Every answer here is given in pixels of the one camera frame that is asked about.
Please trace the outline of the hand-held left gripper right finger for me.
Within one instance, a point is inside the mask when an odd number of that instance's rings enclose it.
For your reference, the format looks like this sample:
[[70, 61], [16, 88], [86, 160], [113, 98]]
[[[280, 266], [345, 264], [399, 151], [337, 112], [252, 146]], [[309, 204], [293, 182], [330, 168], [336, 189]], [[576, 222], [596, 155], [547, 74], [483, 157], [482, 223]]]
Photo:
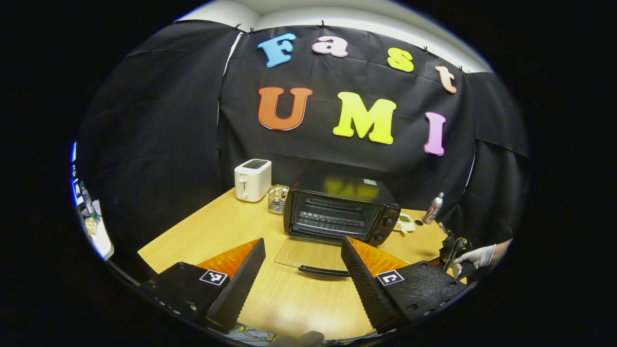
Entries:
[[419, 325], [469, 289], [428, 261], [409, 264], [346, 237], [341, 258], [377, 333]]

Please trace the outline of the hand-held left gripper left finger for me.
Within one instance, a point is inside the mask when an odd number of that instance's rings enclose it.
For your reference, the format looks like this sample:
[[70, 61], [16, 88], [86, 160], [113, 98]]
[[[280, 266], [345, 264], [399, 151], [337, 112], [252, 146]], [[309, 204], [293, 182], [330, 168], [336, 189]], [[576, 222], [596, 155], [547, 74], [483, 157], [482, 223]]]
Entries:
[[171, 313], [223, 334], [234, 329], [265, 261], [264, 239], [227, 250], [198, 265], [177, 262], [140, 285]]

